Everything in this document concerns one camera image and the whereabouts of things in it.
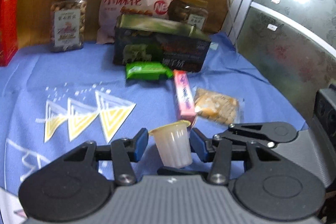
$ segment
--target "yellow striped triangle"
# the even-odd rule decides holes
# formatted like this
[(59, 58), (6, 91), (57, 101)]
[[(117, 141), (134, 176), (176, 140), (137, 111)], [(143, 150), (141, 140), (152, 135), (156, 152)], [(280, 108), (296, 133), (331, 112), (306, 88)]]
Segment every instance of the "yellow striped triangle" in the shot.
[(68, 119), (69, 141), (77, 138), (98, 116), (98, 113), (70, 116)]
[(67, 117), (65, 116), (55, 116), (46, 120), (44, 126), (44, 142), (49, 141), (50, 138), (54, 135), (56, 129), (66, 120)]
[(116, 134), (120, 126), (132, 112), (134, 106), (135, 105), (100, 111), (100, 122), (107, 143), (110, 142)]

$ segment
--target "green snack package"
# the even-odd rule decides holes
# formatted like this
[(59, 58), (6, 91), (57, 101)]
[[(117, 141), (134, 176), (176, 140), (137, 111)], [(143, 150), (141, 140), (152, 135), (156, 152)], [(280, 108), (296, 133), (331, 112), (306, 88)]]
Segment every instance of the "green snack package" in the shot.
[(161, 80), (173, 77), (173, 72), (159, 62), (133, 62), (126, 65), (126, 79)]

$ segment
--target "blue tablecloth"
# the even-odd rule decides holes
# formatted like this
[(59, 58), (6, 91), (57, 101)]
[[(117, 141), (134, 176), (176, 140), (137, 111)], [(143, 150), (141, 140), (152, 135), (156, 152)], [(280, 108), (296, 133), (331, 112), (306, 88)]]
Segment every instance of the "blue tablecloth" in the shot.
[[(188, 74), (191, 88), (198, 86), (244, 98), (244, 122), (283, 121), (297, 130), (305, 125), (301, 115), (280, 92), (235, 52), (224, 34), (216, 34), (212, 39), (214, 45), (202, 71)], [(0, 189), (0, 196), (7, 192), (17, 195), (21, 182), (29, 174), (84, 141), (106, 144), (98, 117), (72, 141), (69, 141), (67, 122), (63, 122), (45, 142), (43, 119), (47, 100), (65, 110), (68, 98), (97, 107), (95, 91), (98, 90), (136, 103), (113, 139), (132, 138), (142, 127), (153, 129), (176, 120), (173, 82), (126, 83), (125, 68), (112, 64), (113, 54), (113, 45), (94, 43), (86, 43), (82, 50), (59, 54), (49, 52), (47, 46), (34, 46), (19, 50), (7, 67), (0, 68), (0, 187), (5, 190)], [(226, 129), (204, 119), (198, 119), (196, 126), (208, 137)], [(190, 168), (209, 169), (209, 165), (201, 163), (196, 155), (193, 159)], [(155, 174), (161, 165), (150, 138), (142, 160), (133, 165), (135, 172), (138, 177)], [(112, 178), (111, 169), (110, 162), (100, 163), (100, 172), (107, 178)], [(242, 172), (240, 162), (232, 164), (232, 177)], [(14, 209), (5, 210), (3, 205), (0, 197), (4, 218), (5, 213)]]

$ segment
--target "red circle logo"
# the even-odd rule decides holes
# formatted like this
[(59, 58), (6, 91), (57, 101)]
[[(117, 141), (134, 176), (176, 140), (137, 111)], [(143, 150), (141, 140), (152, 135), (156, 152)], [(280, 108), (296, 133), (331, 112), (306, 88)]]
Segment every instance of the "red circle logo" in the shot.
[(158, 15), (164, 15), (168, 11), (168, 5), (164, 0), (158, 0), (154, 3), (154, 10)]

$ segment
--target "screw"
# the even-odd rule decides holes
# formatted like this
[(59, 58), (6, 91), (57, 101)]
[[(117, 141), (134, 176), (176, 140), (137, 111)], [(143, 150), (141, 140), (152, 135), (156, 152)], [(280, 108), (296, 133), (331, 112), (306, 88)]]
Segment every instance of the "screw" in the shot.
[(273, 143), (273, 142), (269, 142), (269, 143), (267, 144), (267, 147), (268, 147), (268, 148), (273, 148), (273, 147), (275, 147), (275, 143)]
[(226, 177), (222, 174), (213, 174), (210, 178), (210, 181), (215, 184), (223, 184), (226, 182)]
[(118, 180), (122, 183), (122, 184), (130, 184), (132, 182), (134, 182), (134, 177), (132, 175), (127, 175), (127, 174), (121, 174), (118, 177)]
[(219, 134), (213, 135), (213, 138), (214, 138), (215, 140), (220, 140), (220, 139), (221, 139), (221, 137), (219, 136)]

